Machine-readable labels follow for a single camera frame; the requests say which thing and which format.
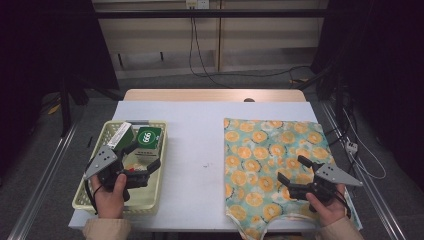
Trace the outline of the metal floor rail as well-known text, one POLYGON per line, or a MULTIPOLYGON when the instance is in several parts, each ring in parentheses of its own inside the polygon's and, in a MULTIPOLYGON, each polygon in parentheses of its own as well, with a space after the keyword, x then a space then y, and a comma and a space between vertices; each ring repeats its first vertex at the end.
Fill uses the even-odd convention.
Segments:
POLYGON ((388 206, 383 195, 378 190, 374 181, 375 177, 372 177, 371 174, 366 171, 365 166, 363 165, 359 156, 354 157, 354 154, 349 152, 346 148, 346 144, 349 141, 349 137, 342 136, 341 130, 338 128, 338 124, 335 119, 335 112, 332 109, 329 103, 322 102, 321 107, 329 120, 331 126, 335 128, 336 135, 340 141, 341 146, 343 147, 347 158, 354 169, 356 176, 363 182, 363 187, 367 193, 368 198, 370 199, 372 206, 376 210, 377 215, 379 216, 384 228, 386 229, 391 240, 407 240, 406 235, 401 229, 396 217, 393 214, 393 211, 388 206))
POLYGON ((45 171, 43 172, 41 179, 36 185, 22 213, 18 217, 18 220, 15 223, 7 240, 26 240, 29 234, 29 230, 32 227, 33 222, 41 209, 42 203, 47 195, 47 192, 53 183, 58 168, 60 167, 66 154, 66 151, 68 150, 69 145, 73 140, 77 127, 77 123, 72 124, 67 133, 60 138, 60 141, 52 157, 50 158, 49 163, 45 171))

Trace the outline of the person's left hand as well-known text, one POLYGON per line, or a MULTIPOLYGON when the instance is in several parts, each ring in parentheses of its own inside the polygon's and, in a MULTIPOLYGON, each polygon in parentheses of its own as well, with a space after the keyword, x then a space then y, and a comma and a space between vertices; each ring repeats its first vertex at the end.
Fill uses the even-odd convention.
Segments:
POLYGON ((120 174, 117 177, 112 192, 108 192, 100 183, 96 175, 91 177, 91 185, 96 193, 94 199, 97 207, 98 217, 103 219, 122 219, 124 209, 123 192, 127 177, 120 174))

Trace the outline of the orange fruit print cloth bag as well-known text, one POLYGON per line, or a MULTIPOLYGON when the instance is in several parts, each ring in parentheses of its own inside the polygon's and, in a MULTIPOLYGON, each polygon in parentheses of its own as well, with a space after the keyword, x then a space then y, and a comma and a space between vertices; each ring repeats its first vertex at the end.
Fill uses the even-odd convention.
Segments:
MULTIPOLYGON (((302 155, 313 163, 334 164, 322 127, 314 122, 277 120, 224 120, 226 215, 236 224, 243 240, 263 240, 276 219, 305 219, 322 228, 319 215, 307 200, 292 199, 281 184, 282 173, 294 184, 308 184, 314 173, 298 161, 302 155)), ((345 199, 345 184, 336 185, 337 199, 345 199)))

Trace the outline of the white wall outlet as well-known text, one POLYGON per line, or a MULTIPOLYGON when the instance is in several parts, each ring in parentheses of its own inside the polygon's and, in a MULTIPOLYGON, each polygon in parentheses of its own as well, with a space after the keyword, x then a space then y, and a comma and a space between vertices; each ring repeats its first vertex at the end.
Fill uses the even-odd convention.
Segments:
POLYGON ((187 9, 209 9, 209 0, 185 0, 187 9))

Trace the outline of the person's right hand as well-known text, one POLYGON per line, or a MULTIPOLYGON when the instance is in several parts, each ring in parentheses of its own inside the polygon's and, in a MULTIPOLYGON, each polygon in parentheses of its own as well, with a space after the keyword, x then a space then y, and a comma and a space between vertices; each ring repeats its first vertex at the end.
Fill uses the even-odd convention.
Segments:
POLYGON ((329 226, 346 216, 345 205, 337 199, 332 199, 331 201, 323 204, 312 193, 307 193, 306 198, 317 211, 322 227, 329 226))

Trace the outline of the black metal stand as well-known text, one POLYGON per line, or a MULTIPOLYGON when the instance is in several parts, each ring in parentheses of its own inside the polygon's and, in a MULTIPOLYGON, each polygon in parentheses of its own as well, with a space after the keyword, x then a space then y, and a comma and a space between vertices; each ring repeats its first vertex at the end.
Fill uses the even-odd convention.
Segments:
POLYGON ((60 105, 62 113, 62 133, 65 137, 72 125, 69 97, 77 105, 86 105, 89 97, 84 90, 84 82, 77 77, 63 77, 60 82, 60 105))
POLYGON ((334 111, 337 126, 342 131, 346 130, 343 113, 343 77, 340 67, 336 63, 328 64, 321 72, 300 84, 297 89, 305 90, 314 85, 319 100, 329 100, 331 96, 335 97, 334 111))

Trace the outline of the wooden table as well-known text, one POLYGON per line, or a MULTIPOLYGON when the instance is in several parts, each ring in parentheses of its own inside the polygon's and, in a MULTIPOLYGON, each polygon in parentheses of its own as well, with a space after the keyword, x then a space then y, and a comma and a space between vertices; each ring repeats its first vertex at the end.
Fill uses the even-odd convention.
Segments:
POLYGON ((125 101, 305 102, 296 89, 130 89, 125 101))

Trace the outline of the black curtain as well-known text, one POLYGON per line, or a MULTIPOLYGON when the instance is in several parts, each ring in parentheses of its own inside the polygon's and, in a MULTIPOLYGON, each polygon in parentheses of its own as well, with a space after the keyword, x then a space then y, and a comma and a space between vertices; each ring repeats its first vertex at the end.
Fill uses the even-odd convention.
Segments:
POLYGON ((324 20, 312 71, 326 67, 360 21, 342 75, 400 168, 424 190, 424 0, 329 0, 327 8, 356 14, 324 20))
POLYGON ((0 0, 0 175, 62 83, 74 98, 118 87, 92 0, 0 0))

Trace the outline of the long green and white box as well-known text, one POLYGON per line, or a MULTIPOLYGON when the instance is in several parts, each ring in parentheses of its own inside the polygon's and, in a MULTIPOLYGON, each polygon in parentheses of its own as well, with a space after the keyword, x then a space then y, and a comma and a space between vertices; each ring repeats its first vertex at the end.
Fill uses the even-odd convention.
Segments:
POLYGON ((123 122, 113 132, 112 137, 107 142, 107 145, 112 150, 122 150, 129 145, 134 138, 134 131, 131 123, 123 122))

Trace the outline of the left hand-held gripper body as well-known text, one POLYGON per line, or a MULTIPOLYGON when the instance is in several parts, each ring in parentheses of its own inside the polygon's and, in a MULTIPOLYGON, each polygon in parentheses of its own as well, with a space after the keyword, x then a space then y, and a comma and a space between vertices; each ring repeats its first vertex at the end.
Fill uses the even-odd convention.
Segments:
POLYGON ((107 145, 101 146, 89 161, 84 172, 84 179, 89 180, 92 176, 96 175, 101 185, 107 191, 112 192, 117 177, 120 174, 125 174, 127 181, 123 196, 124 200, 128 201, 130 199, 129 189, 146 187, 148 185, 149 172, 147 170, 129 172, 123 164, 124 158, 128 155, 125 155, 122 160, 118 160, 117 151, 119 150, 112 150, 107 145))

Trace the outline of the black horizontal bar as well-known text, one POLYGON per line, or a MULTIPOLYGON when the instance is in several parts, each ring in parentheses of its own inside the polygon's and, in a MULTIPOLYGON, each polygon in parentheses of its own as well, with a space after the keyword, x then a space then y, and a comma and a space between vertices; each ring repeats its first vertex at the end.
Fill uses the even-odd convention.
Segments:
POLYGON ((332 15, 321 9, 287 10, 137 10, 137 11, 97 11, 100 19, 137 19, 137 18, 317 18, 332 15))

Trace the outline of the pale yellow plastic basket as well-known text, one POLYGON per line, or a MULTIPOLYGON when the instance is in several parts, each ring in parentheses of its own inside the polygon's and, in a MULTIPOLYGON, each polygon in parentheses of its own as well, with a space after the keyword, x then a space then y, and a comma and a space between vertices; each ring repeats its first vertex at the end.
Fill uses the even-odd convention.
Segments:
MULTIPOLYGON (((160 168, 152 174, 149 173, 148 185, 146 187, 129 189, 128 192, 130 195, 130 199, 128 201, 125 201, 124 203, 124 213, 126 215, 155 214, 159 206, 159 199, 160 199, 161 185, 162 185, 162 169, 165 165, 166 140, 167 140, 167 123, 166 122, 153 121, 153 120, 140 120, 140 121, 111 120, 111 121, 105 122, 102 128, 102 131, 97 139, 93 152, 90 156, 89 161, 98 152, 101 146, 107 145, 107 142, 112 137, 113 132, 123 122, 128 122, 132 124, 133 131, 134 131, 134 138, 132 142, 136 142, 137 132, 140 127, 159 127, 162 129, 162 145, 161 145, 160 156, 158 158, 161 160, 160 168)), ((152 162, 139 162, 136 159, 134 153, 135 153, 135 150, 132 153, 130 153, 127 157, 124 158, 123 160, 124 167, 132 163, 140 163, 147 167, 150 163, 152 163, 152 162)), ((96 207, 96 203, 94 199, 95 193, 96 193, 96 190, 94 190, 91 186, 91 178, 89 180, 85 180, 84 174, 83 174, 81 183, 74 196, 72 206, 75 209, 85 210, 91 214, 94 214, 97 211, 97 207, 96 207)))

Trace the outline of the green box with white circle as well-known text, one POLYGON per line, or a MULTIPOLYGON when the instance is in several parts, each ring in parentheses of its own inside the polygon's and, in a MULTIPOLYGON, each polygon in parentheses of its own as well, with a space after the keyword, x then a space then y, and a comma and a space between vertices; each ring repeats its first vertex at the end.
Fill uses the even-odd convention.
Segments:
POLYGON ((153 162, 160 156, 162 129, 159 127, 140 127, 136 136, 135 157, 139 162, 153 162))

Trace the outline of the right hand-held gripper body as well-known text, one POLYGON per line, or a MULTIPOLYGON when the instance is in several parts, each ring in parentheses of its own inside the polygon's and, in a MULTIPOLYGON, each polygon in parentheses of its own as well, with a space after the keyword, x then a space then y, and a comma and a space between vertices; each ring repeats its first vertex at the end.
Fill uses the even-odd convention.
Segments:
POLYGON ((338 168, 335 164, 306 163, 314 173, 313 181, 308 184, 288 184, 288 191, 292 199, 306 200, 306 194, 312 193, 319 201, 325 203, 336 195, 336 185, 345 184, 361 187, 363 183, 338 168))

